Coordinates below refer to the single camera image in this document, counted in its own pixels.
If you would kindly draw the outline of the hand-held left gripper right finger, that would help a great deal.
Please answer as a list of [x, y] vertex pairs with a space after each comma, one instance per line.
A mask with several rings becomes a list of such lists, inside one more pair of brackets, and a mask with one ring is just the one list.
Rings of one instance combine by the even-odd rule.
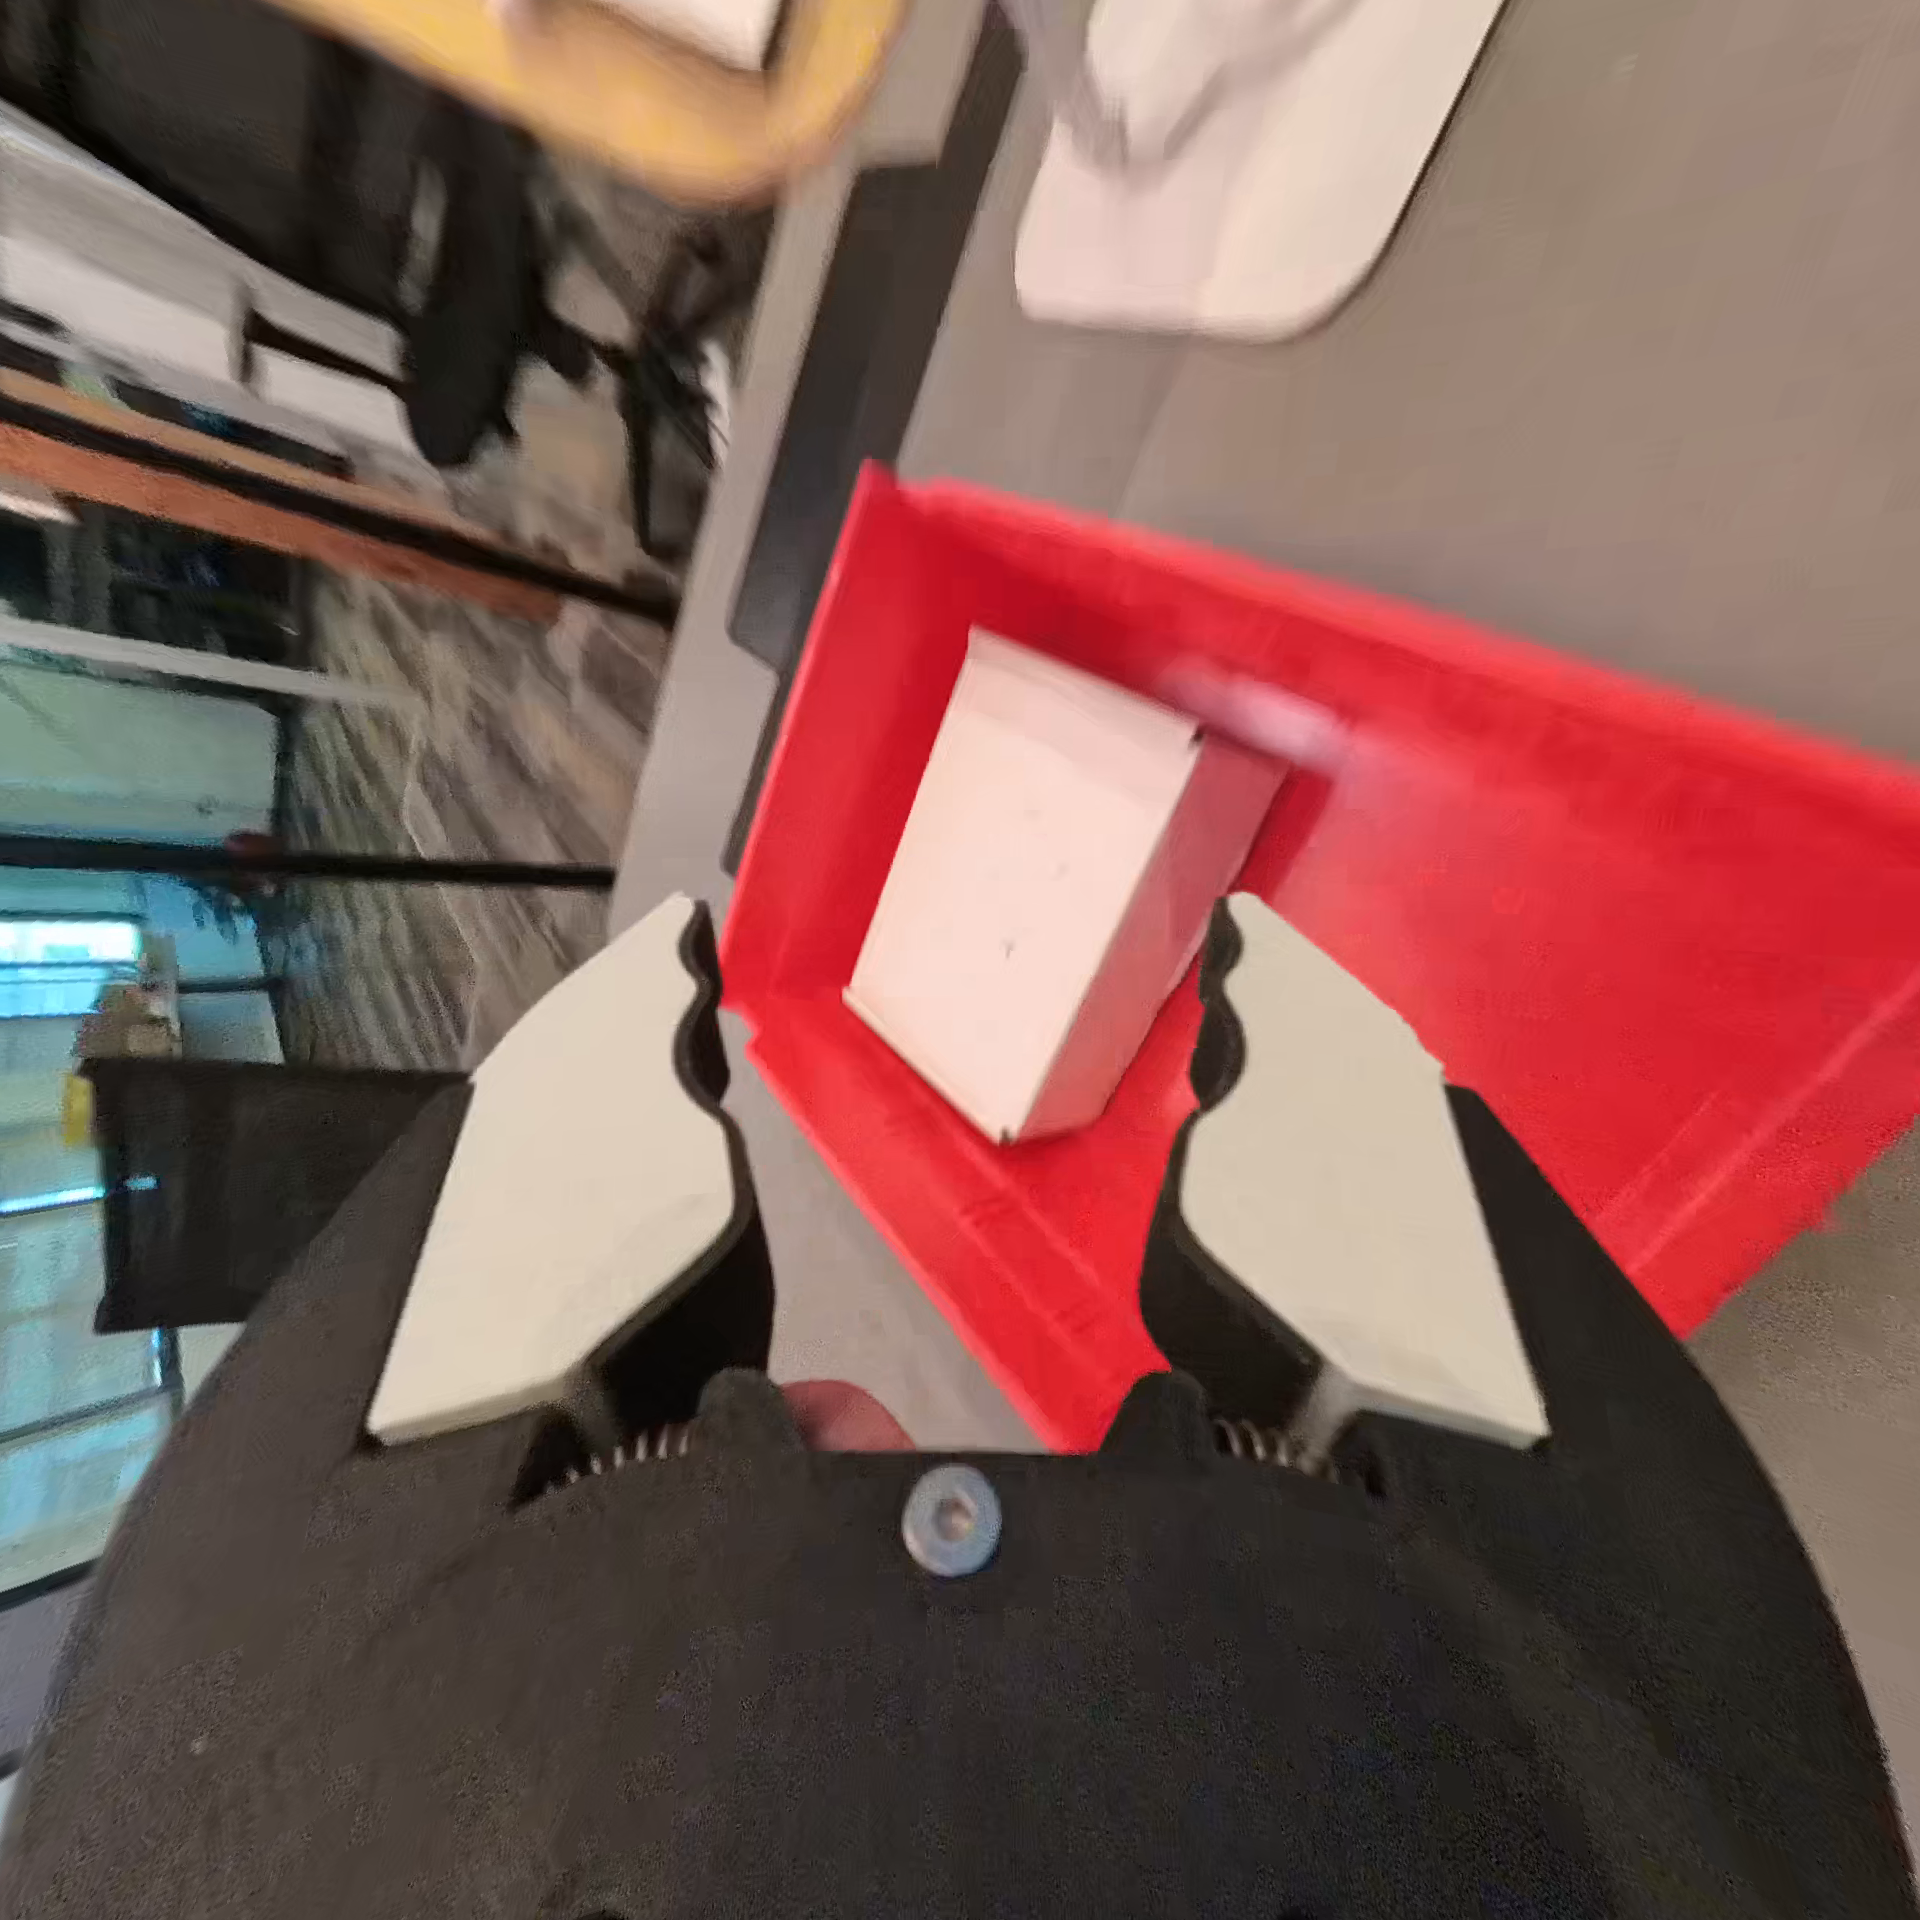
[[1329, 1455], [1363, 1416], [1550, 1435], [1439, 1062], [1249, 893], [1215, 902], [1166, 1165], [1166, 1358]]

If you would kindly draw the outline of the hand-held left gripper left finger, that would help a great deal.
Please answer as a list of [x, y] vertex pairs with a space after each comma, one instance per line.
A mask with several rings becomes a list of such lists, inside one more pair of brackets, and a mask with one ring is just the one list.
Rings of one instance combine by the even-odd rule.
[[663, 896], [491, 1047], [366, 1411], [385, 1449], [522, 1415], [621, 1428], [605, 1368], [747, 1220], [708, 905]]

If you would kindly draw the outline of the red plastic bin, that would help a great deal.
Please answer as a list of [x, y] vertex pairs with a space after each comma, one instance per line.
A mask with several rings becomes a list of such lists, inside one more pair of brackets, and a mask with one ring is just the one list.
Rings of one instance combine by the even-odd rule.
[[1673, 1334], [1915, 1118], [1908, 766], [1467, 621], [987, 488], [851, 486], [733, 879], [746, 1056], [1039, 1443], [1161, 1367], [1148, 1219], [1201, 1017], [995, 1146], [846, 1007], [972, 630], [1289, 764], [1233, 879], [1478, 1092]]

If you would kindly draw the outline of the white cardboard box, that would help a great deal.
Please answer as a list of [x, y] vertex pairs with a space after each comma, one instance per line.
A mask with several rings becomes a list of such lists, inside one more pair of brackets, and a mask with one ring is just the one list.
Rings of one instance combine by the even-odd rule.
[[992, 1144], [1089, 1127], [1284, 780], [1281, 758], [973, 629], [841, 1005]]

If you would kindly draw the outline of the person's left hand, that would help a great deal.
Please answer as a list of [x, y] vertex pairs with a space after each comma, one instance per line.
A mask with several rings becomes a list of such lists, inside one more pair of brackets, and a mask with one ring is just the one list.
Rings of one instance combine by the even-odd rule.
[[816, 1453], [916, 1453], [916, 1443], [900, 1421], [851, 1383], [787, 1383], [779, 1387], [779, 1400], [802, 1443]]

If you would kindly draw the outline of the black screen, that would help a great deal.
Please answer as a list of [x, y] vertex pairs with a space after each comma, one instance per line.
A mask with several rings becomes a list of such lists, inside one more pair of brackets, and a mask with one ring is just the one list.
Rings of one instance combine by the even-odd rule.
[[444, 1070], [93, 1059], [103, 1181], [99, 1336], [244, 1325]]

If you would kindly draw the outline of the wooden desk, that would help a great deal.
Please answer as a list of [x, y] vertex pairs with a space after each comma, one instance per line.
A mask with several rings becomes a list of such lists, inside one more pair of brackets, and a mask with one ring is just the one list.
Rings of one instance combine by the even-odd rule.
[[16, 373], [2, 469], [58, 497], [419, 588], [511, 618], [592, 606], [670, 630], [680, 595], [548, 561], [413, 497], [384, 492]]

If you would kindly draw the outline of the black office chair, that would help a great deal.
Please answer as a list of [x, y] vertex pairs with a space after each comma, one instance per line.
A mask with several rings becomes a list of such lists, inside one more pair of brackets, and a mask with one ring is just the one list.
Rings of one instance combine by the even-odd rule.
[[[752, 305], [753, 284], [708, 224], [670, 239], [641, 293], [612, 242], [536, 151], [477, 119], [457, 120], [427, 149], [442, 191], [429, 273], [402, 337], [402, 408], [413, 444], [434, 469], [466, 464], [485, 438], [516, 438], [518, 373], [539, 362], [582, 391], [612, 376], [638, 549], [676, 567], [691, 541], [663, 541], [655, 525], [657, 444], [690, 461], [699, 492], [722, 463], [720, 407], [708, 386], [708, 349]], [[629, 324], [610, 343], [563, 318], [553, 286], [582, 264]]]

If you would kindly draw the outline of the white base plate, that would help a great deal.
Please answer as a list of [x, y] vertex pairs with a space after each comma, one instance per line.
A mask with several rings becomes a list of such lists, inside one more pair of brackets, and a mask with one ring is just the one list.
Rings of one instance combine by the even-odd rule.
[[1367, 280], [1508, 4], [1354, 3], [1281, 78], [1149, 173], [1089, 167], [1053, 124], [1014, 246], [1037, 324], [1281, 345]]

